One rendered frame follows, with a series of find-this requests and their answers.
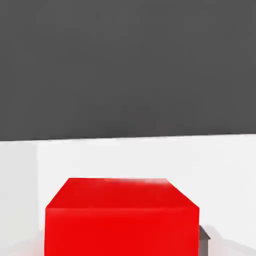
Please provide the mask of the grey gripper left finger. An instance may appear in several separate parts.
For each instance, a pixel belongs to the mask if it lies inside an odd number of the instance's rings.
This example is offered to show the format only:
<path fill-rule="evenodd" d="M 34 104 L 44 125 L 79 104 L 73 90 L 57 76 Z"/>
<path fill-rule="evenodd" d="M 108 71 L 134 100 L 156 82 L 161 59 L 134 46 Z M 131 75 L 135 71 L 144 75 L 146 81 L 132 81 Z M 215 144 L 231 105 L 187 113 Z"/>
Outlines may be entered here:
<path fill-rule="evenodd" d="M 18 243 L 4 250 L 4 256 L 44 256 L 45 234 L 40 232 L 31 240 Z"/>

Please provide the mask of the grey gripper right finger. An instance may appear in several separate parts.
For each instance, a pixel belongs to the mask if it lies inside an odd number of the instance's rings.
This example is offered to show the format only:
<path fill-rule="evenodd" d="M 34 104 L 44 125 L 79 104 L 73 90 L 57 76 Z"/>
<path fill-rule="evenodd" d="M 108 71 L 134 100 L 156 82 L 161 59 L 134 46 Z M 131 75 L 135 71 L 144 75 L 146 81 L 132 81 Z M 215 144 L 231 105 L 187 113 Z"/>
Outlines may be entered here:
<path fill-rule="evenodd" d="M 256 249 L 224 239 L 209 225 L 200 226 L 199 256 L 256 256 Z"/>

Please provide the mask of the small red cube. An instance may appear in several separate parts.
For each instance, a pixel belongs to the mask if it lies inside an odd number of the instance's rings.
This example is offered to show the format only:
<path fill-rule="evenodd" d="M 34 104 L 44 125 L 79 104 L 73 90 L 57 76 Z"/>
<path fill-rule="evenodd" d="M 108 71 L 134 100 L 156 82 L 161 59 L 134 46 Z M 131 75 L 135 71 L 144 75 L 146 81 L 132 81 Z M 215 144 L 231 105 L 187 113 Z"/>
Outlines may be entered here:
<path fill-rule="evenodd" d="M 44 256 L 199 256 L 199 216 L 166 179 L 69 178 L 45 208 Z"/>

